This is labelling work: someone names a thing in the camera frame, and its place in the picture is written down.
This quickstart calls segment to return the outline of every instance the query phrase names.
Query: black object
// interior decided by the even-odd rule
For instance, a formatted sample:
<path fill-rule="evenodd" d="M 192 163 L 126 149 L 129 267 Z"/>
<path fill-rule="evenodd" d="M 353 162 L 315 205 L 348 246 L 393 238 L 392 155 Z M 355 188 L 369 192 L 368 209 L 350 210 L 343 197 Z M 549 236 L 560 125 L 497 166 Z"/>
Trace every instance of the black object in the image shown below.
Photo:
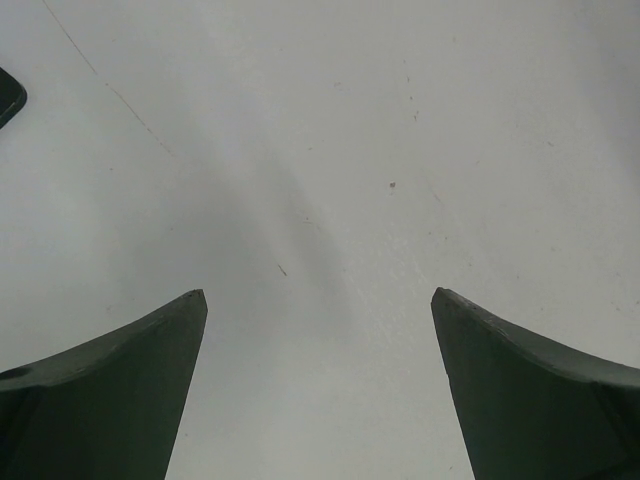
<path fill-rule="evenodd" d="M 0 128 L 27 103 L 27 91 L 0 68 Z"/>
<path fill-rule="evenodd" d="M 206 316 L 193 291 L 0 374 L 0 479 L 163 479 Z"/>
<path fill-rule="evenodd" d="M 433 317 L 477 480 L 640 479 L 640 370 L 438 289 Z"/>

